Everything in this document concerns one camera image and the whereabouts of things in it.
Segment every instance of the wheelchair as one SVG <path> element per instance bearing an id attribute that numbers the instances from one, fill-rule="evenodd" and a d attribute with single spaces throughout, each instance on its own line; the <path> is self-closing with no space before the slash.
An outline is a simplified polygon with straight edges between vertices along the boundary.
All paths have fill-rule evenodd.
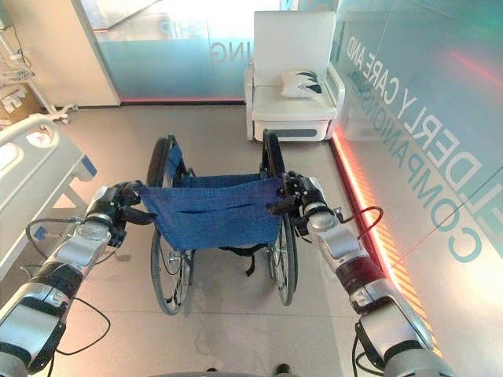
<path id="1" fill-rule="evenodd" d="M 255 252 L 265 248 L 281 302 L 291 304 L 298 275 L 295 214 L 272 215 L 268 210 L 281 200 L 284 175 L 272 131 L 264 131 L 257 174 L 198 177 L 186 166 L 173 135 L 156 142 L 141 197 L 156 214 L 151 275 L 164 313 L 175 315 L 182 309 L 193 283 L 196 252 L 211 247 L 251 257 L 247 276 L 255 269 Z"/>

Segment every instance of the white wall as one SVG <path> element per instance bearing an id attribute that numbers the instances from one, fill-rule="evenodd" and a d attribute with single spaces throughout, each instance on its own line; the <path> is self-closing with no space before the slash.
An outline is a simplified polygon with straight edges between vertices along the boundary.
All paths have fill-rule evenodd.
<path id="1" fill-rule="evenodd" d="M 115 105 L 115 92 L 71 0 L 4 0 L 35 81 L 56 105 Z M 13 29 L 6 32 L 13 46 Z"/>

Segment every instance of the blue wheelchair seat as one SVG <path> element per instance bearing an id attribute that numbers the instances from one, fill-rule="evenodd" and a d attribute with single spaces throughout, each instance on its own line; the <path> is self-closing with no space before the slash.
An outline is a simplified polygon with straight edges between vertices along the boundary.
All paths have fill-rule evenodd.
<path id="1" fill-rule="evenodd" d="M 279 201 L 280 178 L 262 179 L 260 174 L 177 177 L 181 164 L 182 150 L 176 144 L 164 165 L 173 187 L 143 185 L 139 189 L 149 212 L 156 214 L 158 230 L 176 251 L 276 240 L 281 217 L 270 214 L 266 206 Z"/>

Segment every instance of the frosted glass panel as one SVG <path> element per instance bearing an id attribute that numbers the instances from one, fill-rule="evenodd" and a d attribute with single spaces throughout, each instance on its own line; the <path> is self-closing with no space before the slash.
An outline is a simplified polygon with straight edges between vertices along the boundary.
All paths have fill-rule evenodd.
<path id="1" fill-rule="evenodd" d="M 122 101 L 243 100 L 253 13 L 277 0 L 83 0 Z"/>
<path id="2" fill-rule="evenodd" d="M 343 0 L 332 49 L 383 265 L 460 375 L 503 371 L 502 28 L 496 1 Z"/>

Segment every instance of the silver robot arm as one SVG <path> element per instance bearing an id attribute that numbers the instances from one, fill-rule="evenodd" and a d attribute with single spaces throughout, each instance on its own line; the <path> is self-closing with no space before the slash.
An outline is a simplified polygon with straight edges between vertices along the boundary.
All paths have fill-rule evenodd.
<path id="1" fill-rule="evenodd" d="M 130 207 L 140 200 L 135 184 L 98 190 L 72 237 L 2 307 L 0 376 L 26 376 L 47 366 L 64 334 L 72 300 L 102 251 L 120 246 L 128 221 L 152 222 L 151 215 Z"/>
<path id="2" fill-rule="evenodd" d="M 316 178 L 284 176 L 287 196 L 282 213 L 302 207 L 294 226 L 309 233 L 360 315 L 356 334 L 374 366 L 386 377 L 454 377 L 453 370 L 433 352 L 430 332 L 367 250 L 327 207 Z"/>

